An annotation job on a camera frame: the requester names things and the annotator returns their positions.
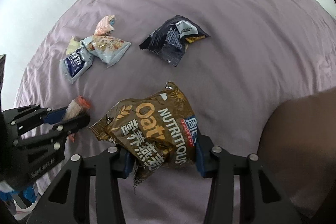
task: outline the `gray cloth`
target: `gray cloth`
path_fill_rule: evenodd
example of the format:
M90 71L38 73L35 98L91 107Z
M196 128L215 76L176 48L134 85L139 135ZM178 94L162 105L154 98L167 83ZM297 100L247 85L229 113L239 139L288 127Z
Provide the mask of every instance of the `gray cloth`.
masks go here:
M173 67L139 44L176 14L211 37L192 43ZM111 68L96 59L71 85L58 62L71 37L93 34L105 15L116 16L113 35L132 45ZM246 156L257 151L263 127L278 105L335 86L335 27L315 0L78 0L28 64L16 106L40 103L56 109L83 95L92 101L94 123L119 100L145 98L174 81L187 96L201 132L230 153ZM75 143L67 142L65 155L88 157L109 146L85 129ZM58 170L38 181L41 191ZM119 180L126 223L202 223L210 184L194 166L159 168L136 195L132 176Z

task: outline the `silver screw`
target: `silver screw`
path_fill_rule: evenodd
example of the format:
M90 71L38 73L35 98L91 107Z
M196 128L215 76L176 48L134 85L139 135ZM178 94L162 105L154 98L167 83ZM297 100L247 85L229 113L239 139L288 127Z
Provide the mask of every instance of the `silver screw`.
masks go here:
M222 152L222 148L220 148L219 146L214 146L213 148L211 148L211 150L214 153L221 153Z
M77 161L77 160L79 160L80 158L81 158L81 156L78 155L78 154L74 154L74 155L71 156L71 160L72 160L72 161Z
M54 149L55 150L59 150L60 147L61 147L61 145L59 143L54 143Z
M250 155L250 160L257 161L259 159L258 155L256 154L251 154Z
M115 153L118 151L118 148L115 146L111 146L107 149L108 153Z

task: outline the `snack package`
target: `snack package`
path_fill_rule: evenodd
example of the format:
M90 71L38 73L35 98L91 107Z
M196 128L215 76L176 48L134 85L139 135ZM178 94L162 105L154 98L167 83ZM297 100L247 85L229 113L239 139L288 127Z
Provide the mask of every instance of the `snack package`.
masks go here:
M130 42L115 37L95 35L83 39L82 42L89 53L99 57L108 67L117 63L131 45Z
M195 161L197 120L173 82L146 99L120 101L90 129L98 140L114 141L136 157L134 187L162 165Z
M100 36L114 30L112 25L115 22L115 16L105 16L97 24L94 35Z
M81 113L86 113L90 109L90 107L91 107L90 102L88 100L86 100L83 96L80 95L70 102L70 104L69 104L69 106L68 106L68 108L67 108L67 110L66 110L66 112L65 112L65 114L62 118L62 121L72 119L72 118L78 116ZM75 141L75 135L76 135L76 133L72 133L72 134L68 135L68 138L72 142L74 142Z
M80 41L77 41L75 37L71 37L69 45L67 47L67 50L65 51L65 54L72 54L76 50L78 50L81 46Z
M73 84L91 65L93 56L83 44L67 58L61 59L59 65L68 81Z
M190 43L208 36L189 19L176 15L152 32L140 44L140 49L149 49L161 59L177 66Z

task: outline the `purple bed sheet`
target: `purple bed sheet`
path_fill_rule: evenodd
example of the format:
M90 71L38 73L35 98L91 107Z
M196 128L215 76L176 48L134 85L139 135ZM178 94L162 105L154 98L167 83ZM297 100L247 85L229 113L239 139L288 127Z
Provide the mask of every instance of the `purple bed sheet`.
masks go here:
M211 37L190 45L173 67L139 44L176 14ZM92 35L105 15L116 16L113 35L132 45L108 69L96 58L71 85L59 60L71 36ZM230 153L246 156L257 151L263 127L278 105L335 86L335 27L315 0L78 0L28 64L15 106L39 103L56 109L83 95L92 101L94 123L119 100L147 97L174 81L187 96L201 132ZM29 136L47 130L41 126ZM88 157L110 145L84 129L75 143L67 142L65 155ZM38 180L40 192L61 165ZM132 176L120 180L126 223L202 223L210 184L194 166L160 168L137 187L136 195ZM311 209L300 191L291 198Z

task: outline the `wrinkled fabric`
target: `wrinkled fabric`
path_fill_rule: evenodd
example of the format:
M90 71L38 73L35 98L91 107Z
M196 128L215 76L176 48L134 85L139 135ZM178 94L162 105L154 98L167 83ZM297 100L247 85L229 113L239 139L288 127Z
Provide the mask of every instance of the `wrinkled fabric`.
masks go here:
M92 35L109 14L118 18L114 36L134 46L109 69L94 62L71 85L58 70L71 36ZM176 14L197 22L211 37L193 43L175 68L139 44ZM78 0L28 64L16 106L56 109L83 95L92 102L93 124L118 101L145 98L173 81L188 98L200 131L230 153L247 156L257 151L278 105L335 86L335 26L316 0ZM46 132L44 125L33 134ZM67 142L65 156L88 157L109 146L85 129L75 143ZM38 181L41 192L59 168ZM161 168L136 195L132 185L132 176L119 180L126 223L203 223L211 180L202 179L194 166Z

